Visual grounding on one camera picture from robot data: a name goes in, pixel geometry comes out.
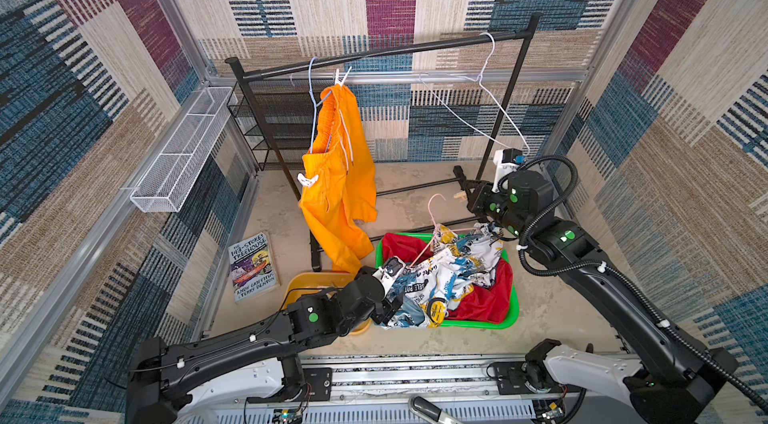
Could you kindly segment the white blue patterned shorts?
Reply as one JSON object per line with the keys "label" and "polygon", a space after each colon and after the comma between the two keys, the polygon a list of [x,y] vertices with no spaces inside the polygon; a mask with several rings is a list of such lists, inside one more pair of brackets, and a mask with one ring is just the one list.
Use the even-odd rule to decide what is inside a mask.
{"label": "white blue patterned shorts", "polygon": [[[436,267],[417,277],[407,268],[394,290],[404,296],[401,309],[385,328],[500,327],[508,323],[514,310],[513,271],[504,257],[504,245],[498,227],[475,224],[477,230],[460,233],[459,245],[476,257],[482,269],[470,273],[457,266]],[[388,233],[377,249],[380,267],[393,256],[408,267],[430,240],[431,234]]]}

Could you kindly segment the pink wire hanger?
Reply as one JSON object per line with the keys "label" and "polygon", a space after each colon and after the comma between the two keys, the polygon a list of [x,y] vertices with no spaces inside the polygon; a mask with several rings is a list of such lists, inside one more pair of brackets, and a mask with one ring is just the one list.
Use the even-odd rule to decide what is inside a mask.
{"label": "pink wire hanger", "polygon": [[417,277],[429,274],[433,272],[434,268],[440,266],[457,266],[462,271],[470,273],[479,272],[482,269],[480,261],[476,257],[471,257],[466,250],[462,251],[462,247],[458,243],[460,232],[474,232],[477,230],[477,226],[452,230],[445,224],[438,223],[431,210],[432,201],[436,197],[440,197],[442,200],[445,199],[441,193],[436,193],[428,201],[427,210],[432,222],[432,234],[425,247],[418,253],[413,262],[409,264],[408,269],[411,271],[411,276]]}

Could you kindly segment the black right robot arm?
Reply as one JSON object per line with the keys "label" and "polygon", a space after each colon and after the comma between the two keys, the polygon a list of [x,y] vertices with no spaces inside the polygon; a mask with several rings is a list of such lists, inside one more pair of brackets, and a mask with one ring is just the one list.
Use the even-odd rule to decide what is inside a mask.
{"label": "black right robot arm", "polygon": [[608,359],[545,339],[525,356],[522,370],[530,387],[575,385],[633,408],[647,423],[693,423],[733,377],[733,355],[709,349],[680,329],[588,232],[556,217],[565,198],[539,172],[522,167],[498,183],[468,180],[462,188],[471,213],[516,238],[526,271],[560,277],[636,353],[629,360]]}

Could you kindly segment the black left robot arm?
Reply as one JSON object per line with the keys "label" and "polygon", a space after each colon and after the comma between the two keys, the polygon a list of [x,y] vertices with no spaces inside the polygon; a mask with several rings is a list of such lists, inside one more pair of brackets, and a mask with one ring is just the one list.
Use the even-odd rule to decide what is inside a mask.
{"label": "black left robot arm", "polygon": [[404,297],[386,276],[365,266],[343,287],[302,295],[261,321],[212,338],[174,345],[159,336],[144,340],[128,369],[126,421],[172,423],[192,404],[193,391],[216,378],[327,346],[368,319],[388,322]]}

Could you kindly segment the white clothespin on orange shorts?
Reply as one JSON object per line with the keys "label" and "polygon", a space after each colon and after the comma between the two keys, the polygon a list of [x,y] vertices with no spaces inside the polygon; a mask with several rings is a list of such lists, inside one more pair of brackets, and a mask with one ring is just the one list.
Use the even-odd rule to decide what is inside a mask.
{"label": "white clothespin on orange shorts", "polygon": [[298,174],[297,179],[304,188],[312,188],[319,180],[319,175],[307,177],[303,173]]}

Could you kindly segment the yellow plastic tray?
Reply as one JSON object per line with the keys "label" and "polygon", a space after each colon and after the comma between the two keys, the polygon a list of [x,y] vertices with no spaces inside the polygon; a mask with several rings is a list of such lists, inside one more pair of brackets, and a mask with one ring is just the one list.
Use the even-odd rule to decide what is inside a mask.
{"label": "yellow plastic tray", "polygon": [[304,273],[286,292],[283,314],[295,342],[344,337],[368,321],[384,299],[379,280],[364,268],[356,275]]}

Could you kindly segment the colourful book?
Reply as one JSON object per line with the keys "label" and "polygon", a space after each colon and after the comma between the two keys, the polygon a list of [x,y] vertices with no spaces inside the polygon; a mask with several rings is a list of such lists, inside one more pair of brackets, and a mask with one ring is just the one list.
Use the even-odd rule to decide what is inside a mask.
{"label": "colourful book", "polygon": [[267,232],[259,232],[232,244],[228,247],[228,257],[229,278],[236,303],[279,285]]}

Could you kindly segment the black clothes rack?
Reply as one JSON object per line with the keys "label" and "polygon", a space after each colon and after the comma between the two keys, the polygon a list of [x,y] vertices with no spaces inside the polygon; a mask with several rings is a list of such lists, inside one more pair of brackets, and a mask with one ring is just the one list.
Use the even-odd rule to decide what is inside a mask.
{"label": "black clothes rack", "polygon": [[[452,40],[437,40],[437,42],[423,42],[423,44],[405,44],[405,46],[381,48],[381,50],[365,50],[365,52],[343,54],[343,56],[332,56],[332,58],[320,58],[320,60],[317,58],[313,68],[315,66],[337,66],[337,64],[344,64],[346,68],[349,68],[349,66],[352,67],[354,62],[361,62],[361,60],[382,60],[382,58],[389,58],[389,56],[415,56],[415,54],[423,54],[423,52],[459,50],[459,48],[468,48],[468,46],[479,46],[479,44],[484,44],[484,42],[498,44],[498,42],[520,40],[522,44],[520,50],[518,50],[515,66],[506,84],[501,102],[502,106],[509,106],[520,74],[522,74],[525,58],[539,28],[542,16],[541,12],[534,12],[530,16],[526,28],[515,30],[515,32],[487,32],[487,34],[474,36],[474,38],[452,38]],[[250,88],[252,82],[293,80],[294,74],[305,72],[305,80],[308,83],[307,68],[309,62],[299,62],[299,64],[290,64],[290,66],[278,66],[278,68],[268,68],[268,70],[255,70],[255,72],[244,70],[243,64],[237,56],[229,56],[229,58],[226,58],[225,63],[233,72],[235,85],[241,86],[246,100],[252,106],[255,104],[255,98]],[[372,92],[372,90],[368,90],[368,92],[363,92],[363,94],[356,94],[358,98],[364,98],[366,102],[372,103],[371,106],[362,106],[360,108],[364,133],[367,141],[374,145],[372,153],[378,154],[378,152],[383,151],[384,160],[387,162],[403,161],[407,156],[408,150],[410,150],[408,138],[403,134],[410,130],[410,107],[413,96],[411,78],[421,80],[421,78],[424,78],[424,73],[417,72],[413,76],[409,74],[409,76],[404,78],[398,72],[375,72],[370,82],[366,82],[362,74],[354,76],[354,86],[368,86],[368,88],[372,88],[372,86],[385,86],[388,88],[388,92]],[[285,163],[282,163],[279,168],[288,179],[289,187],[296,197],[301,196],[301,190],[297,178],[291,172],[302,168],[303,163],[298,169],[290,169]]]}

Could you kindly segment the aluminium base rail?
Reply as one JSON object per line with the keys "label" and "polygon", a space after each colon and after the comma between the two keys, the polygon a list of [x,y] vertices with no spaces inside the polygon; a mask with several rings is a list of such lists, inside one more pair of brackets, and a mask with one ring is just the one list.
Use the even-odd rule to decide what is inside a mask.
{"label": "aluminium base rail", "polygon": [[501,377],[518,355],[308,357],[308,397],[291,402],[238,391],[180,413],[181,423],[422,423],[418,400],[449,423],[638,423],[627,405],[576,386],[532,393]]}

